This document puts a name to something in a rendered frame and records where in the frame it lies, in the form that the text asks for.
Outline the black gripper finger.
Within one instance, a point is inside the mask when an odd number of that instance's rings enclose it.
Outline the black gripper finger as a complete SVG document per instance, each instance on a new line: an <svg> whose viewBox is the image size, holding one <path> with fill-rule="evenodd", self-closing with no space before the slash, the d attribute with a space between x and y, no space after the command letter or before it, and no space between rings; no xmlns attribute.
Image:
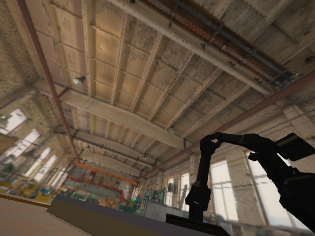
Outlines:
<svg viewBox="0 0 315 236"><path fill-rule="evenodd" d="M300 207L287 207L286 210L300 220L308 229L315 233L315 221Z"/></svg>
<svg viewBox="0 0 315 236"><path fill-rule="evenodd" d="M291 201L315 221L315 194L292 197Z"/></svg>

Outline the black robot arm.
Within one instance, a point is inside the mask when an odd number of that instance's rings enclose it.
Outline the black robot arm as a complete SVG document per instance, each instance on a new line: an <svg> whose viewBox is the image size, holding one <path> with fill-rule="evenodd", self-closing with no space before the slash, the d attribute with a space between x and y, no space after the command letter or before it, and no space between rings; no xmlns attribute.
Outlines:
<svg viewBox="0 0 315 236"><path fill-rule="evenodd" d="M211 140L214 139L218 141L212 142ZM276 142L255 133L234 135L216 132L207 135L200 141L201 158L197 179L185 198L186 205L189 205L189 219L191 220L203 222L203 211L207 210L211 199L211 189L207 185L211 155L222 142L243 146L254 151L255 153L250 152L248 159L258 160L264 170L272 165L285 163L279 155L286 160L296 161L315 154L315 148L295 133L290 133Z"/></svg>

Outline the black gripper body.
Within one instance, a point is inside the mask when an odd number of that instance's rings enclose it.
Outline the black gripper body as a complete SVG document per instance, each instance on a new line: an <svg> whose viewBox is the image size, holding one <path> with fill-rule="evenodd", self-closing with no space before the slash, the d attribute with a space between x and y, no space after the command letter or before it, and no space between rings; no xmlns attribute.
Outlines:
<svg viewBox="0 0 315 236"><path fill-rule="evenodd" d="M283 208L297 207L292 197L315 194L315 177L308 175L297 177L294 168L285 163L275 164L265 169L267 177L273 181L280 194Z"/></svg>

